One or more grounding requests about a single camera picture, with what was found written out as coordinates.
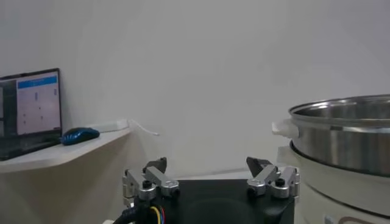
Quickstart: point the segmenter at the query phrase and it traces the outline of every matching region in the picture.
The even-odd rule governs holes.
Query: blue computer mouse
[[[74,145],[99,137],[100,133],[93,128],[72,128],[65,132],[61,138],[64,145]]]

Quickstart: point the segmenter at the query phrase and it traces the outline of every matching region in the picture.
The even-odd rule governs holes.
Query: stainless steel pot
[[[306,103],[289,112],[297,153],[329,166],[390,177],[390,95]]]

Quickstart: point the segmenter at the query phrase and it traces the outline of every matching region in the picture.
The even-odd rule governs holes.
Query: wall shelf
[[[126,128],[119,131],[101,133],[100,137],[76,145],[55,145],[33,153],[0,162],[0,173],[19,172],[58,166],[92,152],[103,145],[130,133]]]

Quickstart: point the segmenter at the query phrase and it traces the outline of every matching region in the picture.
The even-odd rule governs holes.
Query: laptop screen
[[[61,132],[59,70],[0,80],[0,138]]]

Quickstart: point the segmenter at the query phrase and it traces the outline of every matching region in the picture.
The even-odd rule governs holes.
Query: white cable
[[[152,131],[149,131],[148,129],[142,127],[142,125],[140,125],[140,123],[138,123],[136,120],[131,119],[131,120],[129,120],[129,123],[130,123],[130,122],[133,122],[137,127],[139,127],[140,129],[142,129],[142,131],[145,131],[146,133],[149,133],[149,134],[154,135],[154,136],[159,136],[159,135],[160,135],[160,134],[157,133],[157,132],[152,132]]]

